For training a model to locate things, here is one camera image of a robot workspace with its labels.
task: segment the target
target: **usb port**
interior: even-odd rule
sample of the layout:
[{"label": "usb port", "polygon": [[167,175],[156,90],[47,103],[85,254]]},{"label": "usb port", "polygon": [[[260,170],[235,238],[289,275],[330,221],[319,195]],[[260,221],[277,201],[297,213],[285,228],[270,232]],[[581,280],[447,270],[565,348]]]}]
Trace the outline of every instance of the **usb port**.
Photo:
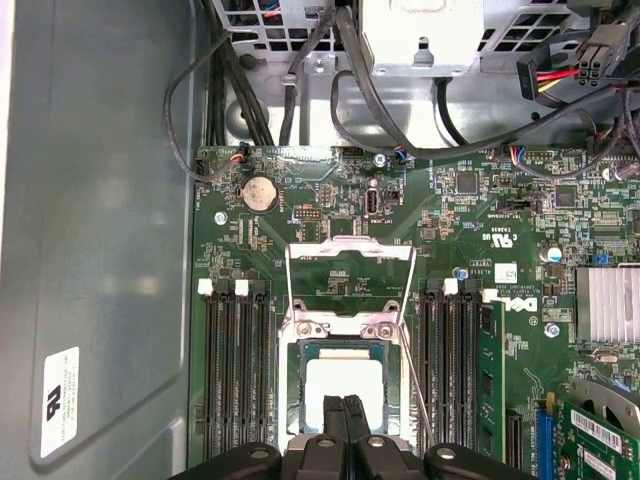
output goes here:
[{"label": "usb port", "polygon": [[370,188],[365,193],[364,211],[367,215],[378,213],[378,191],[375,188]]}]

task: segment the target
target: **label sticker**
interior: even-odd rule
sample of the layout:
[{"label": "label sticker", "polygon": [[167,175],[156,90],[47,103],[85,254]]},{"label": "label sticker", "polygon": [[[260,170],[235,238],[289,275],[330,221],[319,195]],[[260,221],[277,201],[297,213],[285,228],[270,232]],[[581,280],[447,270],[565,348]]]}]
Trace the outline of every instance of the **label sticker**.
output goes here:
[{"label": "label sticker", "polygon": [[593,468],[607,480],[616,480],[616,471],[595,455],[584,450],[584,463]]},{"label": "label sticker", "polygon": [[67,443],[78,431],[79,360],[79,347],[44,359],[40,442],[42,458]]},{"label": "label sticker", "polygon": [[600,440],[607,447],[613,448],[618,453],[622,453],[622,441],[620,440],[620,435],[601,427],[596,422],[589,420],[587,417],[575,410],[571,411],[571,423],[596,440]]},{"label": "label sticker", "polygon": [[518,264],[496,263],[494,281],[496,283],[518,283]]}]

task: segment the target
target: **blue pci slot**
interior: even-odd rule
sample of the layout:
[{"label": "blue pci slot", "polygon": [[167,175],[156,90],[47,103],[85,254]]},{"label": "blue pci slot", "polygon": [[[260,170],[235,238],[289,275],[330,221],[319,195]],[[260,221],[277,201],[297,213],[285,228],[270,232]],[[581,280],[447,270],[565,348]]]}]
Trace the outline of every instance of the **blue pci slot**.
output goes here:
[{"label": "blue pci slot", "polygon": [[536,461],[538,478],[553,480],[553,416],[536,412]]}]

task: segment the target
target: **gray case wall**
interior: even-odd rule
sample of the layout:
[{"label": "gray case wall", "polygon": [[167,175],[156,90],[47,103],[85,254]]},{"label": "gray case wall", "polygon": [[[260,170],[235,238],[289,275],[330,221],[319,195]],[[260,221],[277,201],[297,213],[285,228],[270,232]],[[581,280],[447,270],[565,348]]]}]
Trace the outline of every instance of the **gray case wall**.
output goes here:
[{"label": "gray case wall", "polygon": [[[193,57],[201,9],[190,0],[16,0],[15,9],[0,478],[167,478],[186,459],[190,192],[162,98]],[[183,148],[187,120],[199,118],[195,86],[174,102]],[[41,460],[43,362],[74,346],[77,436]]]}]

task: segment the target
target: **silver heatsink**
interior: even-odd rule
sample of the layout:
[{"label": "silver heatsink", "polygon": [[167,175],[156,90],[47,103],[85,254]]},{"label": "silver heatsink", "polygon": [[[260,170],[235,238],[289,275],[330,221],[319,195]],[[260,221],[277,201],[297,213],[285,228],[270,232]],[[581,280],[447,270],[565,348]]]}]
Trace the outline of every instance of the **silver heatsink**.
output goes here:
[{"label": "silver heatsink", "polygon": [[640,342],[640,268],[578,268],[578,340]]}]

